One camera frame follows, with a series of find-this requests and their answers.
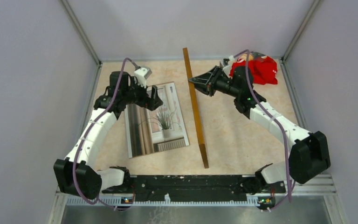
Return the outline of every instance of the red fabric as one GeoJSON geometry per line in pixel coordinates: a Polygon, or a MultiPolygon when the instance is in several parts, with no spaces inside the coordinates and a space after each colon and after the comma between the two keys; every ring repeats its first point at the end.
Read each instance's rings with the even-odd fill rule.
{"type": "MultiPolygon", "coordinates": [[[[230,71],[230,76],[233,77],[234,70],[236,67],[245,66],[246,61],[239,59],[237,62],[233,63],[233,66],[230,71]]],[[[253,83],[257,84],[278,84],[278,80],[275,78],[277,73],[276,62],[270,58],[255,58],[252,61],[249,61],[249,68],[253,75],[253,83]]]]}

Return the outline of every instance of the white wall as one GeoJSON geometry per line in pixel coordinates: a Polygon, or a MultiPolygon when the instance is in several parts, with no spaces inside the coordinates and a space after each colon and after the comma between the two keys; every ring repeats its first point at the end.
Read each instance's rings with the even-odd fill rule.
{"type": "Polygon", "coordinates": [[[313,0],[69,0],[101,60],[282,56],[313,0]]]}
{"type": "Polygon", "coordinates": [[[0,0],[0,224],[46,223],[95,70],[58,0],[0,0]]]}
{"type": "Polygon", "coordinates": [[[324,1],[289,59],[312,131],[328,138],[333,176],[350,223],[358,223],[358,1],[324,1]]]}

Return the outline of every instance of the potted plant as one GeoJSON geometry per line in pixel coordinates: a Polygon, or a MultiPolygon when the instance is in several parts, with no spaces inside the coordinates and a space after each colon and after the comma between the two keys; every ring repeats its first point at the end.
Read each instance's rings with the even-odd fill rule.
{"type": "Polygon", "coordinates": [[[158,122],[158,125],[162,129],[162,133],[164,138],[169,138],[171,136],[171,127],[173,125],[172,117],[174,116],[174,112],[169,112],[169,110],[164,111],[164,109],[161,107],[158,108],[158,114],[156,116],[156,120],[158,122]]]}

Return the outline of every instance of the wooden ruler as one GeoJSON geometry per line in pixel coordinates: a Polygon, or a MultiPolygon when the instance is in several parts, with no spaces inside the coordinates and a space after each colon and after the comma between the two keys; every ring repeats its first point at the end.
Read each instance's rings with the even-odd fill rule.
{"type": "MultiPolygon", "coordinates": [[[[190,58],[189,58],[189,52],[187,51],[187,48],[183,48],[183,57],[185,58],[187,79],[190,79],[193,77],[193,75],[191,72],[190,58]]],[[[191,98],[192,107],[193,107],[195,131],[197,132],[198,146],[200,147],[201,158],[202,158],[202,161],[204,162],[204,168],[207,169],[207,168],[209,168],[208,157],[207,157],[207,148],[205,146],[204,132],[202,131],[200,111],[198,110],[197,95],[195,94],[194,84],[190,83],[190,82],[188,82],[188,83],[189,83],[189,89],[190,89],[190,98],[191,98]]]]}

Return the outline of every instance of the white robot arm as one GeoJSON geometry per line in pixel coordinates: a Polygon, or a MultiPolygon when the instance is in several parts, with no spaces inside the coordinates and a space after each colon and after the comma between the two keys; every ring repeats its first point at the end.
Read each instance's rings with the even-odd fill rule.
{"type": "Polygon", "coordinates": [[[115,124],[121,112],[128,104],[155,110],[163,104],[157,94],[157,87],[152,86],[151,95],[147,93],[146,79],[151,70],[147,67],[137,68],[134,76],[124,72],[123,82],[118,84],[120,72],[112,72],[110,85],[104,95],[100,96],[94,105],[89,122],[73,149],[64,160],[57,160],[54,172],[60,191],[72,195],[79,195],[72,175],[73,164],[76,164],[77,184],[88,199],[95,199],[98,194],[109,187],[122,185],[128,170],[122,167],[111,167],[106,170],[95,171],[95,160],[110,128],[115,124]],[[116,98],[107,112],[105,109],[111,104],[114,89],[117,84],[116,98]],[[76,153],[80,150],[77,161],[76,153]]]}
{"type": "MultiPolygon", "coordinates": [[[[317,174],[330,167],[330,156],[326,136],[321,132],[311,133],[277,112],[264,97],[253,90],[253,77],[245,66],[236,67],[233,78],[227,72],[231,70],[229,59],[223,60],[220,66],[215,66],[209,72],[189,79],[194,87],[209,96],[216,91],[235,97],[236,109],[248,119],[260,124],[274,135],[280,142],[287,142],[291,149],[289,174],[298,183],[306,183],[317,174]]],[[[286,163],[269,164],[256,171],[256,178],[260,182],[259,189],[266,184],[287,179],[286,163]]]]}

